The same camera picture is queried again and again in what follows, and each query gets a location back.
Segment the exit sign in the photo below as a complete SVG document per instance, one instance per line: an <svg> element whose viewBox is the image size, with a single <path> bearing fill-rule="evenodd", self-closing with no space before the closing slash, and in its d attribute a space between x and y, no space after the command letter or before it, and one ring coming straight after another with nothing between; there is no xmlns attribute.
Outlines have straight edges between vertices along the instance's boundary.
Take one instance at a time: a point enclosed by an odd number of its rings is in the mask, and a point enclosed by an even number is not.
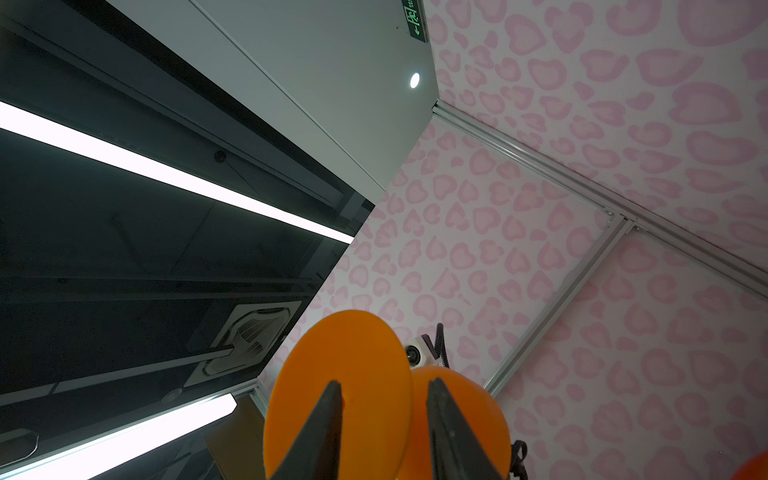
<svg viewBox="0 0 768 480"><path fill-rule="evenodd" d="M413 38L427 43L427 25L422 16L424 8L419 0L402 0L402 9L406 11L406 20L408 21L408 30Z"/></svg>

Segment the white light strip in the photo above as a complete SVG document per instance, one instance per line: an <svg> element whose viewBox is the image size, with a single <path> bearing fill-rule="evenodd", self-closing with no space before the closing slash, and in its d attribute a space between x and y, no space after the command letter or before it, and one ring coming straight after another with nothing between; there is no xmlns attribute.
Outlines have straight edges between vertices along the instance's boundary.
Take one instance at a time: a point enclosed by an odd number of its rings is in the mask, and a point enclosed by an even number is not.
<svg viewBox="0 0 768 480"><path fill-rule="evenodd" d="M193 403L0 475L0 480L87 480L229 415L231 394Z"/></svg>
<svg viewBox="0 0 768 480"><path fill-rule="evenodd" d="M96 161L122 168L135 174L149 177L164 184L173 185L194 192L204 197L212 198L225 204L234 205L288 223L295 227L319 233L334 240L352 243L353 238L332 228L312 222L298 215L289 214L279 208L272 207L253 198L246 197L208 180L195 177L181 170L169 167L150 158L142 157L132 151L110 144L98 138L57 124L47 118L24 111L12 105L0 102L0 128L24 135L33 140L53 145L72 153L88 157Z"/></svg>

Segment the fluorescent tube light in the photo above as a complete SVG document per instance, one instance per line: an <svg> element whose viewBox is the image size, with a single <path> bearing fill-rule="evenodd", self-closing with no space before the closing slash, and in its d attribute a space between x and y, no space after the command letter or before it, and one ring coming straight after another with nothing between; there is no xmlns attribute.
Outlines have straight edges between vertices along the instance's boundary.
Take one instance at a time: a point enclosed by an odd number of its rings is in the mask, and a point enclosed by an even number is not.
<svg viewBox="0 0 768 480"><path fill-rule="evenodd" d="M298 215L289 214L264 202L259 202L220 185L213 184L208 180L195 177L176 168L169 167L166 164L143 157L117 145L99 140L3 102L0 102L0 128L82 155L83 157L110 164L113 167L158 180L164 184L173 185L174 187L179 187L204 197L224 202L225 204L234 205L255 214L264 215L265 217L274 218L275 220L280 220L310 232L319 233L340 242L352 243L353 240L350 235L345 233L325 227Z"/></svg>
<svg viewBox="0 0 768 480"><path fill-rule="evenodd" d="M79 445L17 470L0 480L86 480L229 415L231 394L206 399Z"/></svg>

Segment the linear ceiling light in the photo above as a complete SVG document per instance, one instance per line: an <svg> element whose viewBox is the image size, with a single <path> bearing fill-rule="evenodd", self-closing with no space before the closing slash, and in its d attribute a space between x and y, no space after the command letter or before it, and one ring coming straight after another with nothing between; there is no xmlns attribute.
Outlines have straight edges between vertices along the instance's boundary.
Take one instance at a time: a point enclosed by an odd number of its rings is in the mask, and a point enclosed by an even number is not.
<svg viewBox="0 0 768 480"><path fill-rule="evenodd" d="M179 187L204 197L224 202L225 204L234 205L255 214L261 214L265 217L274 218L289 225L309 230L310 232L319 233L340 242L352 243L353 240L350 235L345 233L325 227L298 215L289 214L279 208L213 184L208 180L195 177L176 168L169 167L166 164L143 157L117 145L99 140L3 102L0 102L0 128L53 145L74 154L82 155L83 157L110 164L113 167L122 168L123 170L161 181L164 184L173 185L174 187Z"/></svg>
<svg viewBox="0 0 768 480"><path fill-rule="evenodd" d="M206 399L119 430L17 470L0 480L86 480L229 415L231 394Z"/></svg>

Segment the pink patterned wall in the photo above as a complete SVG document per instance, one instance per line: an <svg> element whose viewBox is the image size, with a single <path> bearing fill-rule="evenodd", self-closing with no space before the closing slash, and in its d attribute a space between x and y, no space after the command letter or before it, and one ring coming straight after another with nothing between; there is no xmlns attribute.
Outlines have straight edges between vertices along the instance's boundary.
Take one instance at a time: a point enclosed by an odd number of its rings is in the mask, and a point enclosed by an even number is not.
<svg viewBox="0 0 768 480"><path fill-rule="evenodd" d="M728 479L768 449L768 303L632 233L497 400L531 480Z"/></svg>
<svg viewBox="0 0 768 480"><path fill-rule="evenodd" d="M482 385L607 219L433 120L261 381L271 390L303 332L354 308L403 342L443 322L452 368Z"/></svg>
<svg viewBox="0 0 768 480"><path fill-rule="evenodd" d="M768 266L768 2L425 6L442 100Z"/></svg>

